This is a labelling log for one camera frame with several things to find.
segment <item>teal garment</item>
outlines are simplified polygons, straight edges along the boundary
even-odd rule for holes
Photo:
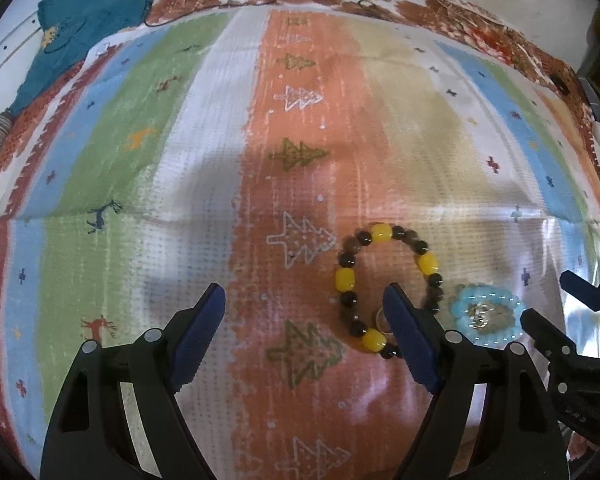
[[[42,0],[38,19],[56,38],[37,54],[9,111],[17,115],[89,49],[121,28],[142,23],[151,0]]]

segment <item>black cable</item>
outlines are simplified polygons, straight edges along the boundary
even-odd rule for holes
[[[269,0],[268,2],[261,2],[259,4],[255,4],[255,5],[270,5],[270,4],[274,4],[276,3],[278,0]],[[226,4],[223,6],[208,6],[208,7],[204,7],[203,9],[194,9],[194,10],[190,10],[189,12],[186,12],[185,14],[183,14],[182,16],[178,16],[177,18],[173,18],[172,20],[169,20],[168,22],[164,22],[164,23],[157,23],[156,25],[150,25],[149,23],[146,22],[146,18],[144,19],[144,24],[149,27],[149,28],[157,28],[157,27],[163,27],[164,25],[169,25],[170,23],[173,22],[177,22],[178,20],[185,18],[186,16],[190,16],[192,15],[194,12],[200,12],[201,10],[207,10],[207,9],[213,9],[214,7],[218,7],[220,9],[227,9],[227,8],[231,8],[231,7],[241,7],[242,4]]]

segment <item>beaded bracelet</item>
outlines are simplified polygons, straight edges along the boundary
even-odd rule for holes
[[[356,274],[353,267],[356,265],[356,255],[362,247],[371,245],[372,242],[384,242],[387,240],[400,240],[408,245],[416,253],[418,268],[427,280],[427,297],[425,308],[432,312],[438,312],[438,303],[444,298],[442,290],[442,276],[438,271],[438,260],[429,251],[429,244],[421,240],[416,231],[405,229],[399,225],[391,226],[387,223],[372,224],[368,231],[360,231],[356,236],[345,238],[342,244],[342,252],[338,256],[340,268],[335,273],[336,290],[340,292],[340,303],[342,304],[341,317],[349,326],[349,333],[353,337],[362,338],[364,347],[375,353],[379,353],[384,359],[396,356],[401,358],[402,353],[398,345],[387,341],[390,332],[383,332],[379,327],[378,318],[381,309],[374,316],[376,328],[370,328],[360,319],[358,313],[358,295],[354,292],[356,286]]]

